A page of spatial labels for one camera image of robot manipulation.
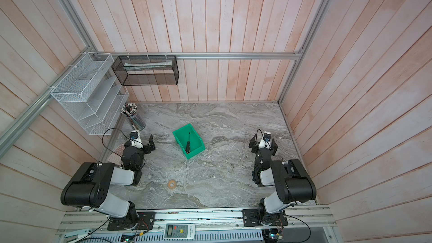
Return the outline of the black mesh wall basket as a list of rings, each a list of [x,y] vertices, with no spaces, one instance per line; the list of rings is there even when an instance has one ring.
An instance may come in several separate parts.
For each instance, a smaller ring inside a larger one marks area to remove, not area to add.
[[[176,86],[177,58],[168,55],[118,56],[112,70],[123,86]]]

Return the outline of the green plastic bin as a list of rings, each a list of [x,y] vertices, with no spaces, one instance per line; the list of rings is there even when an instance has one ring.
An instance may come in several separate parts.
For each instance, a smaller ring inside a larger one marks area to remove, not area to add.
[[[192,124],[187,124],[184,127],[175,130],[173,136],[187,160],[206,150],[202,138]]]

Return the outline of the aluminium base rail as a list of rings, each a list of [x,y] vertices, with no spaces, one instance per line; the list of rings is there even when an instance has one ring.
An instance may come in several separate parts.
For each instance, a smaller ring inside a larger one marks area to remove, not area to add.
[[[67,212],[57,230],[56,243],[341,243],[342,236],[329,207],[296,205],[282,213],[282,224],[245,226],[257,209],[197,208],[150,209],[138,213],[155,213],[153,228],[109,231],[108,217],[95,211]],[[167,224],[193,224],[192,240],[166,240]]]

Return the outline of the white remote controller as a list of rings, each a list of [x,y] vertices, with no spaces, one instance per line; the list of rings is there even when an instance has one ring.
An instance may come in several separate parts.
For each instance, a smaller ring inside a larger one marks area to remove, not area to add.
[[[195,238],[196,227],[193,224],[167,224],[164,230],[166,240],[192,240]]]

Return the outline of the cup of pens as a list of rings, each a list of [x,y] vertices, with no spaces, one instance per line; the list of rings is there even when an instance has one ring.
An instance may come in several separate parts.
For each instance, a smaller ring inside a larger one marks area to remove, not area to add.
[[[132,125],[135,126],[135,129],[138,131],[145,129],[146,124],[139,115],[138,106],[135,103],[125,102],[123,107],[120,109],[120,112],[130,120]]]

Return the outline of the black yellow screwdriver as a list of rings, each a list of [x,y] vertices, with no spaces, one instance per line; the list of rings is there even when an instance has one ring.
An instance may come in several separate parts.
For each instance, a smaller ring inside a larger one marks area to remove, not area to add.
[[[191,133],[189,133],[188,140],[187,140],[187,144],[186,144],[186,148],[185,148],[185,152],[186,152],[186,154],[189,154],[190,151],[191,151],[191,149],[190,149],[190,145],[191,145],[191,141],[190,141],[190,139],[191,139]]]

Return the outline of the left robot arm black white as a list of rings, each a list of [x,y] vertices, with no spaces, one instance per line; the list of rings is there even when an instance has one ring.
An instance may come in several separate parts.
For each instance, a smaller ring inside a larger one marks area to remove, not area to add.
[[[155,213],[138,213],[133,202],[109,191],[110,186],[136,186],[142,177],[145,155],[155,150],[153,136],[143,144],[138,131],[129,134],[120,157],[122,165],[86,162],[64,187],[61,203],[76,208],[93,209],[108,216],[108,230],[151,230]]]

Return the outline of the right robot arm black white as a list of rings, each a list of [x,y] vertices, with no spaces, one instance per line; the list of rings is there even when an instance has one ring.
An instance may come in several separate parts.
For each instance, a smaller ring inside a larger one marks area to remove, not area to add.
[[[282,224],[286,208],[317,196],[315,184],[300,160],[272,160],[278,147],[269,132],[262,133],[260,140],[258,135],[250,139],[249,148],[255,154],[252,179],[259,186],[274,187],[275,191],[260,200],[255,216],[244,213],[245,226]]]

